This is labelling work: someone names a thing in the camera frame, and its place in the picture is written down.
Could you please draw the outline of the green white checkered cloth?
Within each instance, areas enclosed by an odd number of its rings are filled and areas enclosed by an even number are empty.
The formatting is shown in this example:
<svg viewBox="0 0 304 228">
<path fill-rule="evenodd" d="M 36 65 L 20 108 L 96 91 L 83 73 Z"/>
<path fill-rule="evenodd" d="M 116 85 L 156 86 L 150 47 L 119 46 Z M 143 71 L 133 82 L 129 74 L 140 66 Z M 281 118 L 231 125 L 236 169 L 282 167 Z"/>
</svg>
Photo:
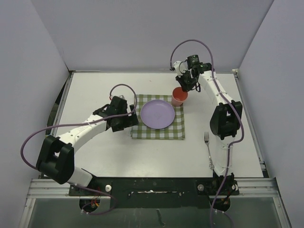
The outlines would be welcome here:
<svg viewBox="0 0 304 228">
<path fill-rule="evenodd" d="M 132 126 L 132 139 L 147 140 L 183 140 L 185 139 L 184 111 L 183 106 L 172 106 L 175 110 L 175 119 L 171 125 L 164 129 L 152 129 L 147 127 L 141 120 L 140 111 L 144 104 L 151 100 L 163 100 L 171 104 L 171 95 L 143 95 L 137 94 L 136 114 L 139 124 Z"/>
</svg>

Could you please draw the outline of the silver metal fork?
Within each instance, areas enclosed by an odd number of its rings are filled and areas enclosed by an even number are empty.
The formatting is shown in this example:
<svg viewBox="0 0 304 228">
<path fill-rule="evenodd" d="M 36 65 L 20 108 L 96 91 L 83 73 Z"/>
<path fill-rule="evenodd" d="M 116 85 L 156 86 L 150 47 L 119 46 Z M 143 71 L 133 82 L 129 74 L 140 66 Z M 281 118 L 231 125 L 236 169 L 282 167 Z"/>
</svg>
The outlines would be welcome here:
<svg viewBox="0 0 304 228">
<path fill-rule="evenodd" d="M 205 145 L 207 147 L 208 154 L 209 154 L 209 168 L 211 170 L 214 170 L 214 164 L 213 164 L 213 161 L 212 161 L 212 157 L 211 157 L 211 153 L 210 153 L 210 148 L 209 148 L 209 132 L 205 132 L 204 133 L 204 142 L 205 142 Z"/>
</svg>

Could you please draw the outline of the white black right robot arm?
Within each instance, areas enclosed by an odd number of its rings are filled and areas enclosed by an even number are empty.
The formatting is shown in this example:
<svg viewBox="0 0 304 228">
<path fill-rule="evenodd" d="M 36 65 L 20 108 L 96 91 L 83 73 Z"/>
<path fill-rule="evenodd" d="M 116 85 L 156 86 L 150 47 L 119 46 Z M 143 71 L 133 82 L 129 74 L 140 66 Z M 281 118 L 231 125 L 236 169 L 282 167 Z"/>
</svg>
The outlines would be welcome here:
<svg viewBox="0 0 304 228">
<path fill-rule="evenodd" d="M 216 137 L 216 158 L 213 159 L 214 172 L 218 176 L 230 176 L 232 170 L 231 143 L 235 141 L 237 131 L 242 129 L 239 120 L 242 116 L 243 105 L 235 101 L 220 84 L 211 63 L 202 63 L 198 55 L 187 57 L 185 61 L 173 64 L 176 81 L 184 92 L 203 89 L 215 106 L 210 119 L 210 130 Z"/>
</svg>

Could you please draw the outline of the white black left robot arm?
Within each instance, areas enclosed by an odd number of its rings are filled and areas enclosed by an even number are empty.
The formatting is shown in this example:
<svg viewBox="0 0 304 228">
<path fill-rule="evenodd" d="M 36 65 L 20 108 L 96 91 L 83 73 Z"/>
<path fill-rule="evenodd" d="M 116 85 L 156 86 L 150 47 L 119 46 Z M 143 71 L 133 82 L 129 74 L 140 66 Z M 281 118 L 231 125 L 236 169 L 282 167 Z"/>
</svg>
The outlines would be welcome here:
<svg viewBox="0 0 304 228">
<path fill-rule="evenodd" d="M 87 142 L 109 129 L 112 132 L 137 125 L 136 106 L 128 105 L 124 98 L 114 96 L 110 104 L 93 111 L 78 127 L 58 137 L 48 136 L 36 163 L 41 173 L 59 184 L 79 185 L 85 195 L 95 193 L 97 183 L 93 175 L 75 166 L 75 153 Z"/>
</svg>

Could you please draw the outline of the orange plastic cup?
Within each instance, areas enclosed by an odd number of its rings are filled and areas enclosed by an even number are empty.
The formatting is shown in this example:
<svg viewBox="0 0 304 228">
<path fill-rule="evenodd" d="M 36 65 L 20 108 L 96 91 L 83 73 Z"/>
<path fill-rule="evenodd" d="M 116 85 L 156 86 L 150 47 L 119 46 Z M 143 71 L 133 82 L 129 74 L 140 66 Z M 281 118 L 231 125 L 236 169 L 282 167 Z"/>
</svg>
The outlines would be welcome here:
<svg viewBox="0 0 304 228">
<path fill-rule="evenodd" d="M 177 87 L 172 92 L 171 104 L 175 107 L 181 106 L 188 98 L 188 92 L 183 91 L 181 87 Z"/>
</svg>

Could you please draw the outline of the purple plastic plate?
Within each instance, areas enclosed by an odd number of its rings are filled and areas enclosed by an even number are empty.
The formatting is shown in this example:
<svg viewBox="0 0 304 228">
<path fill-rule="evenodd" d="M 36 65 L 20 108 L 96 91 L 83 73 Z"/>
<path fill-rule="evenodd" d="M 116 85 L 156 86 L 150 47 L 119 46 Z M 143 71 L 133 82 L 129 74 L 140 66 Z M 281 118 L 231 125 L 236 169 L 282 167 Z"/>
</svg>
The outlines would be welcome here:
<svg viewBox="0 0 304 228">
<path fill-rule="evenodd" d="M 140 111 L 142 122 L 152 129 L 164 129 L 175 119 L 175 110 L 163 100 L 151 100 L 143 105 Z"/>
</svg>

